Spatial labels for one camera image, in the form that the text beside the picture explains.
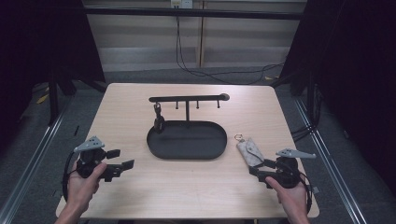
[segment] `gray pouch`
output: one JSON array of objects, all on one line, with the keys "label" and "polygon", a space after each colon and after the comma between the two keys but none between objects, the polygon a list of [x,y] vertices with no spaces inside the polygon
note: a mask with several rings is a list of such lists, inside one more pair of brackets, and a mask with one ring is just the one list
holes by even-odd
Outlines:
[{"label": "gray pouch", "polygon": [[264,156],[257,148],[256,144],[249,138],[247,141],[241,140],[236,147],[241,152],[248,166],[259,167],[264,162]]}]

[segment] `light wood tabletop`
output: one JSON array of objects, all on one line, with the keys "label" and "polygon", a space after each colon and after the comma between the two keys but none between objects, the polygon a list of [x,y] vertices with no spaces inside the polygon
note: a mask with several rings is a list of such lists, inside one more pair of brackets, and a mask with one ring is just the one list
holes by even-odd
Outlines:
[{"label": "light wood tabletop", "polygon": [[[216,122],[227,133],[223,154],[211,161],[168,161],[151,154],[147,135],[153,126],[153,96],[218,95],[230,100],[191,103],[190,119]],[[185,104],[161,103],[165,120],[184,120]],[[115,83],[106,94],[87,138],[96,135],[104,150],[120,149],[119,164],[134,160],[134,168],[112,182],[101,181],[85,218],[181,219],[285,217],[276,192],[267,189],[238,151],[236,134],[249,137],[266,159],[295,148],[276,93],[271,87],[191,84]],[[300,160],[299,169],[304,173]],[[61,200],[56,214],[64,207]],[[315,198],[309,217],[319,213]]]}]

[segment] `hand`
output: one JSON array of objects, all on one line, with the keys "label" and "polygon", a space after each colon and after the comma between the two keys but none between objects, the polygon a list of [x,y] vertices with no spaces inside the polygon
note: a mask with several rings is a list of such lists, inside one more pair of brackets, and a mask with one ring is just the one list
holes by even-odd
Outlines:
[{"label": "hand", "polygon": [[98,164],[88,178],[81,177],[78,172],[69,176],[68,199],[64,210],[55,223],[77,223],[79,217],[87,211],[92,195],[99,189],[99,176],[105,171],[105,163]]},{"label": "hand", "polygon": [[271,176],[267,176],[265,181],[276,191],[279,203],[288,215],[291,224],[309,223],[306,215],[306,190],[303,183],[299,183],[293,189],[283,188]]}]

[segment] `black tray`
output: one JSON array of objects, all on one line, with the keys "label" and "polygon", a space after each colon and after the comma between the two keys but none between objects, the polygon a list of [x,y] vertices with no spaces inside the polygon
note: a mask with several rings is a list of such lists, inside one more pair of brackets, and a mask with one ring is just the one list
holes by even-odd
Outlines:
[{"label": "black tray", "polygon": [[227,145],[227,133],[210,121],[167,120],[162,133],[148,132],[151,153],[166,160],[213,160]]}]

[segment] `jewelry stand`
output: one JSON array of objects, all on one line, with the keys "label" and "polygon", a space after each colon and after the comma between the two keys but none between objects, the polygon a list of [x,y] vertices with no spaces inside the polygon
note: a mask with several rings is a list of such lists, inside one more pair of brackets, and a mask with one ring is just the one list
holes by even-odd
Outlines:
[{"label": "jewelry stand", "polygon": [[165,121],[158,111],[157,118],[162,118],[161,130],[154,126],[148,131],[147,142],[151,153],[165,160],[213,160],[219,157],[227,145],[227,133],[215,122],[190,120],[190,101],[227,101],[230,96],[167,96],[150,97],[152,103],[178,102],[186,103],[186,120]]}]

